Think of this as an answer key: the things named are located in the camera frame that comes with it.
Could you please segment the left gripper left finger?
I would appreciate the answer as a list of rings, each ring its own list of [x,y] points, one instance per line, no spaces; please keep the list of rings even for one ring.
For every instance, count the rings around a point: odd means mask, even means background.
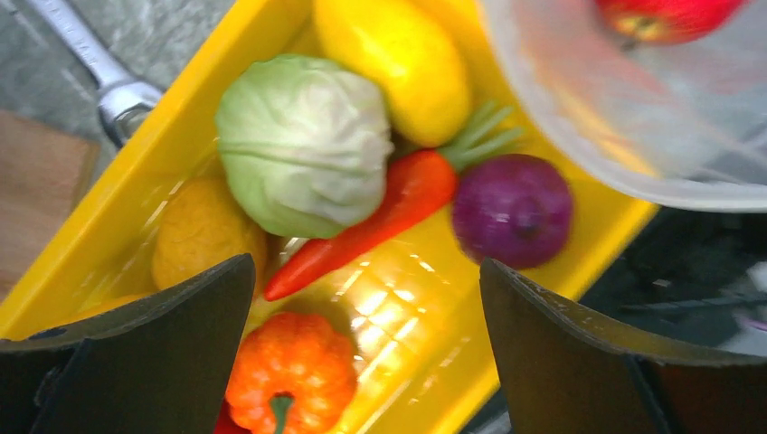
[[[232,257],[174,287],[1,343],[4,433],[211,433],[251,304]]]

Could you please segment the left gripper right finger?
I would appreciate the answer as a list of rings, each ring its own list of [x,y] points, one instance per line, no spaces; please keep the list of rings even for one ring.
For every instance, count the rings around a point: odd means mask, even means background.
[[[766,361],[626,325],[485,259],[480,294],[516,433],[763,433]]]

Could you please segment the purple onion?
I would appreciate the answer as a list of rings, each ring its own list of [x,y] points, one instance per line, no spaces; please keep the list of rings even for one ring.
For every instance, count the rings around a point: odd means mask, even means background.
[[[472,260],[496,259],[512,269],[541,266],[569,240],[574,199],[570,185],[543,158],[489,158],[459,181],[451,226]]]

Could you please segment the green cabbage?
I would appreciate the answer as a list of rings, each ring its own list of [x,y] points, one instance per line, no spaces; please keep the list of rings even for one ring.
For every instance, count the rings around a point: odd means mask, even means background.
[[[223,93],[214,122],[230,190],[267,232],[328,239],[384,198],[393,142],[383,95],[334,61],[254,62]]]

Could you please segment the clear zip top bag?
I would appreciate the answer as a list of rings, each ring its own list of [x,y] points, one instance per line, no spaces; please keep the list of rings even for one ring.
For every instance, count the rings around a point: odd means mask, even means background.
[[[707,212],[766,209],[766,4],[671,46],[629,42],[591,1],[482,1],[528,116],[622,193]]]

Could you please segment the yellow lemon squash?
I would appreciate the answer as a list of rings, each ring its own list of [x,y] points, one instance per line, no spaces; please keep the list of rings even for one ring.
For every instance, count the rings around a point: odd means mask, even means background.
[[[395,129],[440,146],[467,121],[468,67],[443,27],[410,1],[316,1],[313,21],[327,57],[376,83]]]

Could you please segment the red apple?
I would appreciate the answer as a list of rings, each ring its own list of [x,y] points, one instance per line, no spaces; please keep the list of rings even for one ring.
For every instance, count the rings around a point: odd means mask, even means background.
[[[744,0],[596,0],[597,12],[616,33],[633,42],[696,41],[724,25]]]

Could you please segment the red bell pepper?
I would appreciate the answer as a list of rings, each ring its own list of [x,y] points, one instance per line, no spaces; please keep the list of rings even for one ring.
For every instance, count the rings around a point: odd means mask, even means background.
[[[243,429],[233,422],[229,409],[228,403],[224,401],[213,434],[250,434],[247,429]]]

